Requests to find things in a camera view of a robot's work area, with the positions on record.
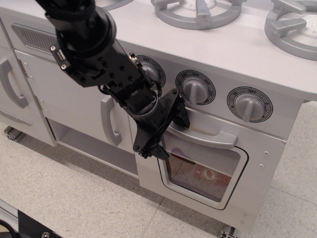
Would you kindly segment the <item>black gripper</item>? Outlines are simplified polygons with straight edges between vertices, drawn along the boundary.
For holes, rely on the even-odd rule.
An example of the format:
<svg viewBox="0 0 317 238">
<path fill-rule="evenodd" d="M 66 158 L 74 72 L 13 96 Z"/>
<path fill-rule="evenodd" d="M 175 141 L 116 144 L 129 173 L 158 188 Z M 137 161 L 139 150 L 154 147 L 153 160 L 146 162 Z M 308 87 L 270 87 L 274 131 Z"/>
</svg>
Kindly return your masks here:
<svg viewBox="0 0 317 238">
<path fill-rule="evenodd" d="M 127 112 L 137 125 L 133 150 L 145 159 L 155 156 L 167 160 L 169 154 L 160 145 L 171 122 L 190 127 L 190 119 L 179 90 L 172 89 L 159 98 L 151 89 L 132 92 L 127 101 Z"/>
</svg>

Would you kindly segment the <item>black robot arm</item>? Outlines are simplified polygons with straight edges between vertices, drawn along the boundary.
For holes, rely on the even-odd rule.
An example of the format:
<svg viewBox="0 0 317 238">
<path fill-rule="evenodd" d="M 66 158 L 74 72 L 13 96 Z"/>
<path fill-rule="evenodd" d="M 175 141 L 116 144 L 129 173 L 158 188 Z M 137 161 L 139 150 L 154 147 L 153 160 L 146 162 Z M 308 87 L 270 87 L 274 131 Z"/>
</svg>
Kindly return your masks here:
<svg viewBox="0 0 317 238">
<path fill-rule="evenodd" d="M 147 76 L 135 55 L 127 54 L 116 40 L 110 13 L 93 0 L 41 0 L 39 5 L 55 27 L 58 45 L 51 53 L 61 70 L 79 85 L 96 86 L 113 97 L 134 119 L 135 152 L 168 159 L 160 144 L 168 126 L 190 126 L 179 91 L 162 94 L 159 82 Z"/>
</svg>

